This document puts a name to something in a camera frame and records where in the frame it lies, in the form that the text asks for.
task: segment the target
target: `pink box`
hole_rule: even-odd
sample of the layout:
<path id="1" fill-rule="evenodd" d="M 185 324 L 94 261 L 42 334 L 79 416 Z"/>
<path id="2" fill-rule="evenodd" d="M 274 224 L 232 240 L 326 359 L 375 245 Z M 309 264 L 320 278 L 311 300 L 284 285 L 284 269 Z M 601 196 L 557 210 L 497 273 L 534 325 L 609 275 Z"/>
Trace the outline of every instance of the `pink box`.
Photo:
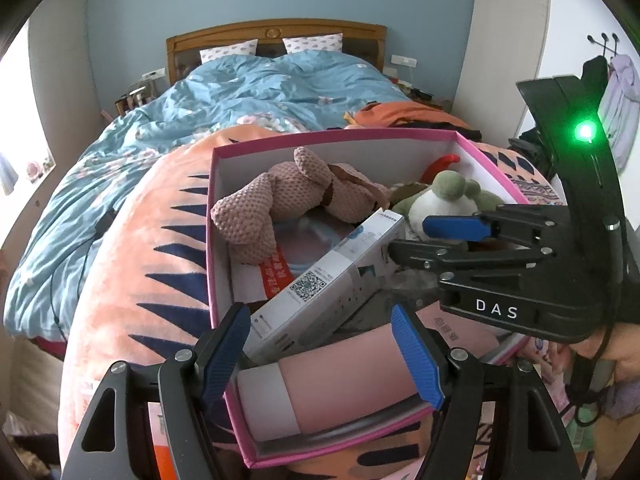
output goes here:
<path id="1" fill-rule="evenodd" d="M 453 153 L 461 157 L 456 170 L 476 179 L 483 189 L 507 203 L 527 203 L 508 177 L 460 134 L 445 130 L 379 128 L 282 135 L 217 148 L 211 160 L 209 210 L 217 200 L 241 189 L 274 164 L 293 160 L 293 151 L 299 146 L 308 146 L 328 163 L 348 162 L 372 181 L 387 186 L 417 181 L 432 162 Z M 216 326 L 232 305 L 233 298 L 226 244 L 216 236 L 210 216 L 207 216 L 207 274 L 211 322 Z M 492 362 L 503 361 L 520 342 L 516 338 L 508 348 L 495 355 Z M 256 442 L 244 419 L 235 376 L 226 389 L 225 401 L 239 449 L 249 468 L 286 465 L 368 442 L 417 422 L 431 411 L 427 403 L 414 396 L 321 434 Z"/>

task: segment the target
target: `white cap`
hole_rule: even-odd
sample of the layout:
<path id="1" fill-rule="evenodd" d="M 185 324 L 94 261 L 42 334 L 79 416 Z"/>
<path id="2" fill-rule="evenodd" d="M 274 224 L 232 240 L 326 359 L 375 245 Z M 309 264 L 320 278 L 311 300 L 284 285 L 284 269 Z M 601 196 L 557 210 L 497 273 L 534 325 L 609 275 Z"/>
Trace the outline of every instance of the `white cap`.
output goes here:
<path id="1" fill-rule="evenodd" d="M 238 373 L 244 418 L 258 442 L 300 434 L 284 378 L 277 363 Z"/>

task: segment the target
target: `windowsill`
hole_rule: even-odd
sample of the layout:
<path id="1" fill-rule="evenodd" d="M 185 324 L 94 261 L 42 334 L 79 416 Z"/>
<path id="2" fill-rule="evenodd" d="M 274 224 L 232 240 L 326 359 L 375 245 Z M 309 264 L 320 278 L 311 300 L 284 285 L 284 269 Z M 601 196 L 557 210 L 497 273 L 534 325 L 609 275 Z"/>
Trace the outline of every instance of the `windowsill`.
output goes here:
<path id="1" fill-rule="evenodd" d="M 4 242 L 14 227 L 20 213 L 27 207 L 29 200 L 36 193 L 40 184 L 51 174 L 55 166 L 49 168 L 35 182 L 30 182 L 26 177 L 20 177 L 14 187 L 14 192 L 8 196 L 0 194 L 0 208 L 2 215 L 0 216 L 0 247 L 4 246 Z"/>

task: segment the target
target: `beige wardrobe door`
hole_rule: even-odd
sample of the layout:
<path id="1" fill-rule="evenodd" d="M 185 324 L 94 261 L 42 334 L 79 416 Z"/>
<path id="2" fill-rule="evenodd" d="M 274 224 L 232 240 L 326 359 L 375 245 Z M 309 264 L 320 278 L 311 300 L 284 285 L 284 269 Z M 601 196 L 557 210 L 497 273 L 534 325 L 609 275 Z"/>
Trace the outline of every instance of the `beige wardrobe door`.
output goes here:
<path id="1" fill-rule="evenodd" d="M 508 146 L 526 106 L 515 84 L 538 73 L 550 0 L 475 0 L 453 114 Z"/>

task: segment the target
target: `coat rack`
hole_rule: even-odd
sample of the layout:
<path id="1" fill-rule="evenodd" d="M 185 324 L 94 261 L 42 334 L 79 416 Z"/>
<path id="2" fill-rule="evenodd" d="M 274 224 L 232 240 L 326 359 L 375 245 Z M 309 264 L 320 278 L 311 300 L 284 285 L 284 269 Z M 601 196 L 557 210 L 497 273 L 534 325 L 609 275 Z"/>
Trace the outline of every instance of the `coat rack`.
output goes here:
<path id="1" fill-rule="evenodd" d="M 599 45 L 603 48 L 602 51 L 602 55 L 606 56 L 607 55 L 607 51 L 611 52 L 614 56 L 618 55 L 618 43 L 620 42 L 620 38 L 618 37 L 618 35 L 614 32 L 611 37 L 613 38 L 613 41 L 615 41 L 615 48 L 610 48 L 607 46 L 607 43 L 609 43 L 609 37 L 603 32 L 602 33 L 602 39 L 604 40 L 604 43 L 599 43 L 596 40 L 593 39 L 593 36 L 590 34 L 587 36 L 587 40 L 589 40 L 589 43 L 591 44 L 596 44 Z"/>

